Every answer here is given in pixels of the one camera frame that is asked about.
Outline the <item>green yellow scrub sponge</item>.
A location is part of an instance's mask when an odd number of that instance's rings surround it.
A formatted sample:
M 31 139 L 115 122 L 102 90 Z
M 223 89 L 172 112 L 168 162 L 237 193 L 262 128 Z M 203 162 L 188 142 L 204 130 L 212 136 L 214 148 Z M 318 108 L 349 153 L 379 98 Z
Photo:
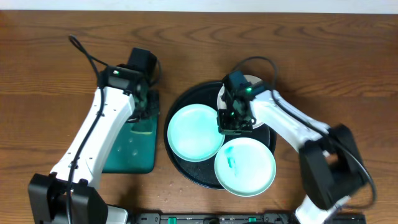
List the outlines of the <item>green yellow scrub sponge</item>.
M 143 119 L 137 123 L 132 123 L 130 131 L 134 134 L 150 135 L 154 131 L 154 125 L 152 120 Z

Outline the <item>mint plate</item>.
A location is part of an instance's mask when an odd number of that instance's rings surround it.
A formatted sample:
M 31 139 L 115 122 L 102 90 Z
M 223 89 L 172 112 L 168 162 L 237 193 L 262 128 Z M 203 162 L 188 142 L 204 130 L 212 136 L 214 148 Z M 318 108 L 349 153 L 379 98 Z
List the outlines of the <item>mint plate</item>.
M 177 157 L 188 162 L 202 162 L 213 157 L 223 145 L 217 112 L 203 104 L 179 109 L 170 119 L 167 141 Z
M 240 197 L 253 197 L 272 185 L 277 168 L 273 153 L 263 143 L 236 138 L 220 148 L 214 170 L 225 190 Z

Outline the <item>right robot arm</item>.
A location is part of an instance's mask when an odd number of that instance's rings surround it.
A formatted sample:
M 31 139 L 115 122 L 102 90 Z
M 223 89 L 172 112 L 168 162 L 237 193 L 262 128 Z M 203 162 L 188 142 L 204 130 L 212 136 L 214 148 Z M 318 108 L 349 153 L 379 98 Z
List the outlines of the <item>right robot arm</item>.
M 220 133 L 251 132 L 260 121 L 298 152 L 306 193 L 294 212 L 298 223 L 325 223 L 361 187 L 374 185 L 346 126 L 331 127 L 307 116 L 263 82 L 224 82 L 220 100 Z

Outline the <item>mint plate bottom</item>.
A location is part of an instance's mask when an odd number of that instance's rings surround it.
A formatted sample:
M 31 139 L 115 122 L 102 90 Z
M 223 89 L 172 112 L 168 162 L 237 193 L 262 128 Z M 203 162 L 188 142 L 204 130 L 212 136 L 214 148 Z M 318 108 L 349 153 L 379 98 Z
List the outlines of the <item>mint plate bottom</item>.
M 253 197 L 272 185 L 277 168 L 273 153 L 263 143 L 236 138 L 220 148 L 214 170 L 225 190 L 240 197 Z

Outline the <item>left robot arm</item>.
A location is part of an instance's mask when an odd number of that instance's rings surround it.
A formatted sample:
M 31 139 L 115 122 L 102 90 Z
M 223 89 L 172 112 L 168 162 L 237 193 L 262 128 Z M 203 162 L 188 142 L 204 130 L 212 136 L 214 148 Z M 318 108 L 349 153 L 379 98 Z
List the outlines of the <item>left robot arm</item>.
M 129 212 L 108 205 L 99 195 L 111 148 L 126 123 L 150 118 L 159 110 L 152 90 L 158 62 L 108 65 L 98 75 L 91 108 L 63 157 L 49 175 L 34 174 L 29 185 L 35 223 L 129 223 Z

